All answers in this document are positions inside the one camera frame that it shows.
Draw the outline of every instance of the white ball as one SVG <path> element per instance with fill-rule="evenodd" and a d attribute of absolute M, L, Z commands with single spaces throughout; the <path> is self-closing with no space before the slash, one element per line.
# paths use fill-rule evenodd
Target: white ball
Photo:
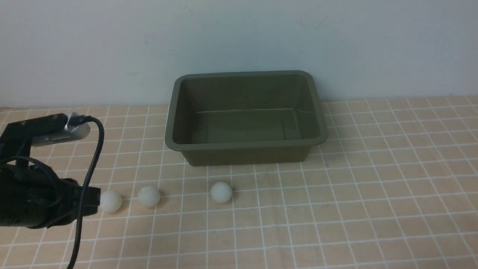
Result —
<path fill-rule="evenodd" d="M 153 186 L 142 187 L 138 193 L 138 200 L 140 200 L 140 203 L 144 207 L 155 207 L 160 198 L 161 194 L 158 189 Z"/>
<path fill-rule="evenodd" d="M 216 203 L 226 203 L 232 197 L 232 187 L 225 182 L 216 182 L 211 188 L 211 199 Z"/>
<path fill-rule="evenodd" d="M 105 191 L 99 199 L 99 207 L 107 213 L 113 213 L 121 207 L 121 195 L 115 191 Z"/>

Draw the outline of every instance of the plastic container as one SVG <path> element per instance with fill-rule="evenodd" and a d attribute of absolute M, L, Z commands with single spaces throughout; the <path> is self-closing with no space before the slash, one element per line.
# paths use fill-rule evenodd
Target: plastic container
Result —
<path fill-rule="evenodd" d="M 327 136 L 310 74 L 239 72 L 178 78 L 165 142 L 208 166 L 303 161 Z"/>

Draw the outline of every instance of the peach tiled mat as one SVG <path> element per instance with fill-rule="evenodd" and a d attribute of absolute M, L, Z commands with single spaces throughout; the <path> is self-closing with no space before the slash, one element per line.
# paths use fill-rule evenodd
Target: peach tiled mat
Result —
<path fill-rule="evenodd" d="M 165 106 L 4 109 L 0 123 L 67 111 L 104 122 L 92 184 L 124 197 L 86 218 L 76 268 L 478 268 L 478 96 L 324 103 L 326 143 L 255 166 L 187 165 L 164 146 Z M 33 156 L 82 183 L 97 136 Z M 220 180 L 232 202 L 208 198 Z M 155 209 L 136 200 L 146 185 Z M 73 228 L 0 228 L 0 266 L 65 268 Z"/>

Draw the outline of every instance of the tray bottom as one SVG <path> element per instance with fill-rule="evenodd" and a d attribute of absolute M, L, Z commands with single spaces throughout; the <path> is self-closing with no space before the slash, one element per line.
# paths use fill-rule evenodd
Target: tray bottom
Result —
<path fill-rule="evenodd" d="M 198 112 L 192 144 L 300 139 L 293 109 Z"/>

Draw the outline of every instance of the robotic arm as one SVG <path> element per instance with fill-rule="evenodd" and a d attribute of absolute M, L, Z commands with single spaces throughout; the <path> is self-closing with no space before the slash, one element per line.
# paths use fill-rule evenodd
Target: robotic arm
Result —
<path fill-rule="evenodd" d="M 32 146 L 52 145 L 86 137 L 95 122 L 98 146 L 83 186 L 60 179 L 46 164 L 30 157 Z M 10 123 L 0 137 L 0 226 L 32 229 L 67 225 L 77 219 L 75 245 L 68 268 L 78 254 L 83 216 L 98 211 L 101 189 L 89 187 L 104 140 L 101 122 L 91 116 L 55 114 Z"/>

